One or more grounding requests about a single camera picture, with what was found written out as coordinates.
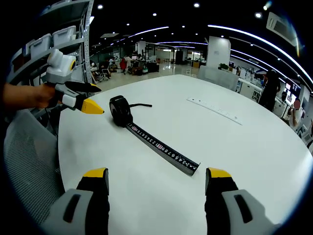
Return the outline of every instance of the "gray chair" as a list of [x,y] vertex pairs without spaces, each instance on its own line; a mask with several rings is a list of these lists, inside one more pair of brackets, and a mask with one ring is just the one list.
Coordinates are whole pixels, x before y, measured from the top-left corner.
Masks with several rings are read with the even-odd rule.
[[239,77],[235,74],[201,65],[198,79],[236,91]]
[[4,140],[4,164],[16,195],[37,224],[64,193],[57,138],[28,110],[18,111]]

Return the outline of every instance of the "human hand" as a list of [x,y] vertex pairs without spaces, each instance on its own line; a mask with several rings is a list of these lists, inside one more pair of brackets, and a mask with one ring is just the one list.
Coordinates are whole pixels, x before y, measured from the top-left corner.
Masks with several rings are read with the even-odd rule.
[[34,87],[33,102],[37,108],[46,108],[49,106],[50,100],[55,95],[54,86],[43,83]]

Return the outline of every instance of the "tape measure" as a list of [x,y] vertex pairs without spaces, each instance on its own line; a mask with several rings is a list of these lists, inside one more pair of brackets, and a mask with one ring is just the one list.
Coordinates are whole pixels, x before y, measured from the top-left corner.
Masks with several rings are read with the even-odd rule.
[[130,132],[137,136],[141,141],[148,145],[158,155],[167,160],[173,166],[186,173],[193,175],[198,169],[199,164],[183,156],[168,145],[164,144],[157,138],[150,135],[148,132],[133,123],[133,116],[130,107],[144,105],[152,107],[152,105],[135,104],[129,105],[127,100],[122,96],[116,96],[110,99],[110,110],[113,116],[114,123],[121,127],[126,127]]

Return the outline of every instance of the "ceiling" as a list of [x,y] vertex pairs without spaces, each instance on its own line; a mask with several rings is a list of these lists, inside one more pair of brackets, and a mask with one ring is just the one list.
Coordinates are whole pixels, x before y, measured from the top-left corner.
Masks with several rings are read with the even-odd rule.
[[[193,7],[195,2],[200,4],[199,8]],[[313,68],[311,66],[312,59],[308,56],[311,54],[310,52],[313,52],[312,45],[308,44],[310,37],[305,30],[303,17],[298,17],[300,12],[299,9],[303,5],[289,4],[288,6],[284,6],[278,1],[272,1],[272,6],[267,11],[264,11],[263,6],[266,2],[266,0],[240,0],[236,2],[207,0],[183,2],[174,0],[167,1],[166,4],[154,1],[149,2],[150,4],[148,5],[147,1],[142,0],[137,0],[135,2],[95,0],[91,14],[92,16],[95,16],[95,18],[90,25],[89,45],[98,45],[99,43],[101,45],[97,48],[93,47],[90,50],[91,53],[96,53],[104,47],[109,47],[111,43],[114,43],[114,46],[124,46],[124,43],[125,46],[134,45],[135,42],[140,41],[141,38],[150,43],[174,41],[206,43],[205,38],[209,39],[209,36],[220,37],[221,35],[224,35],[224,38],[230,40],[232,49],[244,52],[268,63],[296,82],[304,83],[304,79],[312,90],[313,84],[308,77],[289,58],[273,47],[242,33],[207,26],[208,24],[213,24],[231,27],[264,38],[287,52],[287,54],[294,58],[304,68],[309,76],[313,77]],[[99,4],[104,6],[102,10],[97,9]],[[266,29],[268,13],[270,11],[280,17],[288,19],[288,21],[293,24],[303,47],[300,51],[299,57],[297,56],[295,47],[280,36]],[[262,18],[256,18],[254,16],[256,12],[261,12],[263,15]],[[301,14],[306,15],[306,13],[309,14],[309,9],[306,10],[302,8]],[[123,36],[134,35],[145,30],[165,26],[168,26],[169,28],[143,33],[130,38]],[[100,38],[104,33],[113,32],[116,33],[116,36],[107,38],[106,40]],[[125,40],[119,43],[113,41],[124,38]],[[250,46],[250,43],[260,46],[276,56],[259,47],[252,47]],[[206,45],[190,44],[189,46],[202,51],[207,48]],[[237,52],[232,51],[232,54],[244,59],[249,59],[248,56]],[[295,71],[284,62],[278,61],[277,57],[285,61]],[[263,63],[260,63],[260,65],[266,69],[271,69]]]

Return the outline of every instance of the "glossy floor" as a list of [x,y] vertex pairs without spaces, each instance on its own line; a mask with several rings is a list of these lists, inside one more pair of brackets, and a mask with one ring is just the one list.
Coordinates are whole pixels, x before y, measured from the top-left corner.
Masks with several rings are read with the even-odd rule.
[[160,64],[159,72],[151,72],[142,76],[135,76],[129,73],[112,73],[110,80],[99,82],[97,86],[104,92],[115,87],[123,86],[133,82],[138,82],[150,78],[168,76],[173,74],[183,74],[186,76],[197,78],[199,69],[191,67],[190,65],[175,65],[170,63]]

